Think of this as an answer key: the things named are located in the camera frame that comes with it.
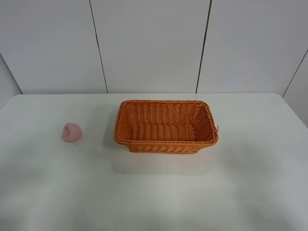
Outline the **pink peach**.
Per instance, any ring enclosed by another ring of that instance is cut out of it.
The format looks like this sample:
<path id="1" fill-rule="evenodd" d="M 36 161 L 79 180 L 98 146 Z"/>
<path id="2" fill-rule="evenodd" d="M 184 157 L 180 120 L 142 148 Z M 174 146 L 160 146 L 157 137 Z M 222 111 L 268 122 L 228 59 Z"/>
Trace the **pink peach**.
<path id="1" fill-rule="evenodd" d="M 62 139 L 65 142 L 77 142 L 82 137 L 82 129 L 75 123 L 67 123 L 62 131 Z"/>

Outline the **orange woven wicker basket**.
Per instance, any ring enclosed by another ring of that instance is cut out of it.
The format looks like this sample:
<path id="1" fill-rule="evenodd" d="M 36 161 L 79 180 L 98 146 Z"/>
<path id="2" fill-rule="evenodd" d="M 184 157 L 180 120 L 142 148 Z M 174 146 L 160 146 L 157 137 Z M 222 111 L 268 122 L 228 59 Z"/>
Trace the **orange woven wicker basket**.
<path id="1" fill-rule="evenodd" d="M 133 153 L 195 154 L 217 143 L 218 129 L 203 101 L 127 100 L 114 140 Z"/>

